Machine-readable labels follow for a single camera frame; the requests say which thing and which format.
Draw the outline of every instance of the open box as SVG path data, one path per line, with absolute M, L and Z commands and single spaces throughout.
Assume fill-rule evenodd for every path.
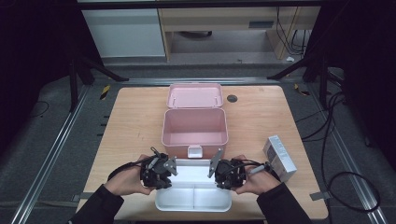
M 215 177 L 208 178 L 210 160 L 177 160 L 178 175 L 169 178 L 172 187 L 157 190 L 155 205 L 161 211 L 226 212 L 231 192 L 219 189 Z
M 163 145 L 170 156 L 211 159 L 228 142 L 221 86 L 182 83 L 170 86 L 163 120 Z

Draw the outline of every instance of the pink lid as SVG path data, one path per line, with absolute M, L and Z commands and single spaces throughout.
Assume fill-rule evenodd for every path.
M 221 107 L 222 104 L 218 83 L 177 83 L 169 87 L 169 108 Z

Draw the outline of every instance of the white tray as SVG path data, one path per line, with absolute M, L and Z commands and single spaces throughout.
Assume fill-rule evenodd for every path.
M 208 178 L 210 160 L 177 160 L 177 176 L 172 187 L 157 190 L 155 205 L 161 211 L 226 212 L 232 204 L 231 192 L 216 187 Z

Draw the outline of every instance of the black sleeve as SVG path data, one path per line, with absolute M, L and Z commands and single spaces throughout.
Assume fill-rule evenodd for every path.
M 121 196 L 112 194 L 102 185 L 67 224 L 112 224 L 122 204 Z
M 312 223 L 284 183 L 262 193 L 257 203 L 269 224 Z

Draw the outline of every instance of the gray carpet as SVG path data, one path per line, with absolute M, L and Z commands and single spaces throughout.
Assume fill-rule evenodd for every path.
M 284 68 L 284 65 L 191 65 L 191 66 L 135 66 L 110 67 L 124 77 L 258 77 L 271 76 Z M 302 91 L 309 88 L 301 80 L 299 70 L 290 77 L 282 79 L 281 86 L 286 94 L 290 110 L 295 120 L 304 118 L 319 111 L 312 95 L 302 95 L 293 88 L 298 82 Z M 39 195 L 39 201 L 69 201 L 73 194 L 83 191 L 85 181 L 91 170 L 94 156 L 101 141 L 101 133 L 106 123 L 105 116 L 110 115 L 112 106 L 120 88 L 126 85 L 95 72 L 95 83 L 88 92 L 88 98 L 78 116 L 78 120 L 68 136 L 63 150 L 53 167 L 49 179 Z M 105 85 L 111 84 L 105 100 L 99 97 Z M 330 92 L 335 94 L 338 88 L 329 84 Z M 20 201 L 34 181 L 35 174 L 46 158 L 57 133 L 61 130 L 69 109 L 68 78 L 62 78 L 47 85 L 40 94 L 39 101 L 49 104 L 48 110 L 44 103 L 37 103 L 32 115 L 43 115 L 31 118 L 23 130 L 15 138 L 8 155 L 2 158 L 0 173 L 0 202 Z M 354 119 L 349 105 L 338 105 L 334 110 L 334 120 L 337 130 L 353 155 L 361 172 L 375 183 L 379 189 L 381 208 L 389 223 L 396 223 L 396 176 L 380 150 L 364 145 L 364 134 Z M 323 119 L 320 114 L 297 122 L 301 136 L 314 132 Z M 319 133 L 312 139 L 321 138 Z M 304 146 L 311 162 L 319 185 L 324 189 L 320 173 L 320 153 L 322 141 L 305 142 Z M 344 165 L 334 149 L 331 140 L 326 144 L 325 174 L 327 179 L 337 172 L 344 171 Z M 334 183 L 336 194 L 354 206 L 360 206 L 361 201 L 348 178 L 342 178 Z M 9 223 L 16 207 L 0 208 L 0 223 Z M 367 215 L 346 209 L 335 200 L 331 200 L 332 223 L 372 223 Z M 73 216 L 75 208 L 36 206 L 27 223 L 65 223 Z M 315 221 L 329 223 L 329 220 Z

